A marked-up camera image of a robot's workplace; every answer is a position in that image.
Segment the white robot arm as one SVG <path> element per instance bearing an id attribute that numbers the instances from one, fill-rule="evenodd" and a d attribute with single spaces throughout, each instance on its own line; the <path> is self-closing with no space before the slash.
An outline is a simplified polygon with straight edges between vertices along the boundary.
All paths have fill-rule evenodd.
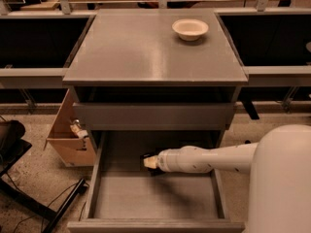
<path id="1" fill-rule="evenodd" d="M 309 125 L 283 125 L 251 144 L 162 150 L 145 156 L 143 163 L 165 173 L 248 173 L 249 233 L 311 233 Z"/>

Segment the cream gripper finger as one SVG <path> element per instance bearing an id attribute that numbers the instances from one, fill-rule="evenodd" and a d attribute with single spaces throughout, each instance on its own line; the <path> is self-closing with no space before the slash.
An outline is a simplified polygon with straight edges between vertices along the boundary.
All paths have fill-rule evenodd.
<path id="1" fill-rule="evenodd" d="M 144 159 L 144 166 L 147 168 L 151 168 L 152 167 L 152 161 L 149 157 Z"/>

